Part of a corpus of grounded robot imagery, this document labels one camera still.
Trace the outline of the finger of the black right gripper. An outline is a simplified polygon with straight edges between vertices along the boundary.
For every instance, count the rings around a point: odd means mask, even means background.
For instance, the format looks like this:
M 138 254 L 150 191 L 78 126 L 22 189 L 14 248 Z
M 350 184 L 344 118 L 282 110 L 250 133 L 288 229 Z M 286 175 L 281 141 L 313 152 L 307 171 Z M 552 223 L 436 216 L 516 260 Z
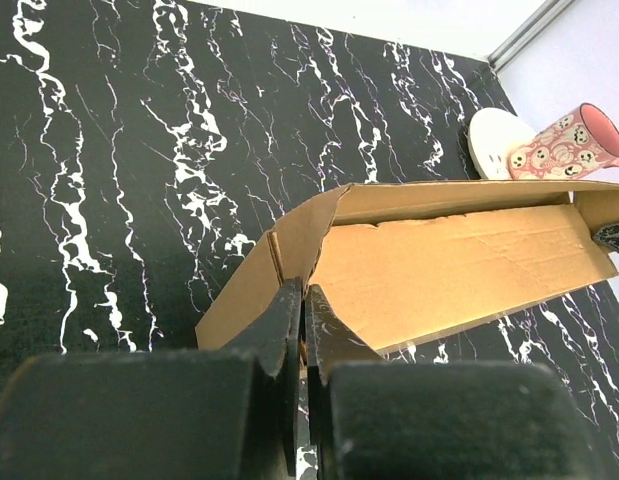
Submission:
M 619 254 L 619 222 L 604 225 L 593 235 L 594 241 Z

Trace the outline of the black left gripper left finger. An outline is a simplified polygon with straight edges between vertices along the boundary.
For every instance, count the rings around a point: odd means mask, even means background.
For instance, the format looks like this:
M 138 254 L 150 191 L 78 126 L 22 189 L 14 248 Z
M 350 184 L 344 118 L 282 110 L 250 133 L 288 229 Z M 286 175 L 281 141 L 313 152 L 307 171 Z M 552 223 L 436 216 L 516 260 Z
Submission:
M 0 479 L 291 479 L 303 288 L 216 351 L 24 362 L 0 398 Z

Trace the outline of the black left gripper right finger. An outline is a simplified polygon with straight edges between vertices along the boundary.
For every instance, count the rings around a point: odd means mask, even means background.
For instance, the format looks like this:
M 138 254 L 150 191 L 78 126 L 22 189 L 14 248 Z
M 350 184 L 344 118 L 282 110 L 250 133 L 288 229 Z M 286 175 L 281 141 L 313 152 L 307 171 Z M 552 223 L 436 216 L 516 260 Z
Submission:
M 602 479 L 575 403 L 542 365 L 389 362 L 325 293 L 305 298 L 322 479 Z

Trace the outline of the brown cardboard box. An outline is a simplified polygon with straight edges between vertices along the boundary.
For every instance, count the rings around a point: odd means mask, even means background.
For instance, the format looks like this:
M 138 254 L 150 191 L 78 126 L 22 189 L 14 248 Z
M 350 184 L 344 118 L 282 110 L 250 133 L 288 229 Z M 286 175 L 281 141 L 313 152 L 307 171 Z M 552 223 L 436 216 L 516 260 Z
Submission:
M 198 323 L 197 343 L 227 345 L 294 279 L 320 286 L 380 353 L 426 343 L 615 277 L 594 236 L 618 223 L 618 184 L 348 184 L 263 234 Z

